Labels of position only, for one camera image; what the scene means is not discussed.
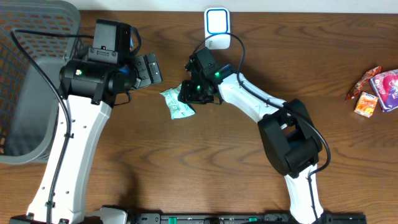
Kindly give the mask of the mint green wipes packet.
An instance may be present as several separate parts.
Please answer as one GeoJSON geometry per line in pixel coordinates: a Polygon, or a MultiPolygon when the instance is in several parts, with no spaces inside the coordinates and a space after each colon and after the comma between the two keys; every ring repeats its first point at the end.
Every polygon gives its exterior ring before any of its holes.
{"type": "Polygon", "coordinates": [[[181,85],[160,93],[165,98],[165,103],[170,110],[171,119],[187,118],[195,114],[194,110],[188,104],[178,100],[180,91],[181,85]]]}

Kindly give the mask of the orange red snack bar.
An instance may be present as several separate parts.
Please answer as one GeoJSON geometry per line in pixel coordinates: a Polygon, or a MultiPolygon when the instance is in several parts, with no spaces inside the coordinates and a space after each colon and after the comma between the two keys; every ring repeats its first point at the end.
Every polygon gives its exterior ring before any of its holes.
{"type": "Polygon", "coordinates": [[[368,70],[362,77],[361,79],[350,89],[348,94],[345,97],[345,101],[347,100],[352,100],[355,98],[360,91],[363,89],[363,86],[366,82],[370,81],[372,77],[375,75],[379,74],[382,70],[382,66],[376,66],[370,70],[368,70]]]}

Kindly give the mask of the orange tissue packet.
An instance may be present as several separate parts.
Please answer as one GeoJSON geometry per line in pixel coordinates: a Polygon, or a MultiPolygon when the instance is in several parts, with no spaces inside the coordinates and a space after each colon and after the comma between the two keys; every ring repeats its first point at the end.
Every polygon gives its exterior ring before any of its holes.
{"type": "Polygon", "coordinates": [[[378,97],[366,92],[362,92],[354,109],[354,112],[370,118],[374,113],[377,103],[378,97]]]}

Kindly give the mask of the purple pink floral packet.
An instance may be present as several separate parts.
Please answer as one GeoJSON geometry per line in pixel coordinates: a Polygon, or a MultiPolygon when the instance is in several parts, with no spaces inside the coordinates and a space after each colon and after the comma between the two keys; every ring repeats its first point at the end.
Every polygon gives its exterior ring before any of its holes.
{"type": "Polygon", "coordinates": [[[370,85],[383,112],[397,108],[397,69],[375,75],[370,79],[370,85]]]}

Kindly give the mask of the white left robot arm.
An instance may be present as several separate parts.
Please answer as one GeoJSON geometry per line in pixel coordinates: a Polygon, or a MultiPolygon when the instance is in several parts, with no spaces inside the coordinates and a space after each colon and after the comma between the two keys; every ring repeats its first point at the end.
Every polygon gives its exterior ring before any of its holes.
{"type": "Polygon", "coordinates": [[[11,223],[129,223],[124,208],[86,211],[86,190],[98,140],[116,97],[162,81],[154,54],[140,55],[138,30],[99,19],[93,45],[61,69],[52,91],[59,112],[50,157],[27,213],[11,223]]]}

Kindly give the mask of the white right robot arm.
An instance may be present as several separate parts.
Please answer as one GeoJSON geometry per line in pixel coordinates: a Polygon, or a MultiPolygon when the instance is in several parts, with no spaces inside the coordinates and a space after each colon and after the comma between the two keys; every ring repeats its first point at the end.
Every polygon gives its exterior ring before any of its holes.
{"type": "Polygon", "coordinates": [[[269,163],[285,179],[293,219],[320,223],[324,210],[315,175],[321,171],[318,155],[329,147],[304,104],[265,93],[232,66],[221,66],[206,47],[194,50],[185,69],[191,78],[183,81],[178,100],[204,105],[218,97],[248,115],[257,123],[269,163]]]}

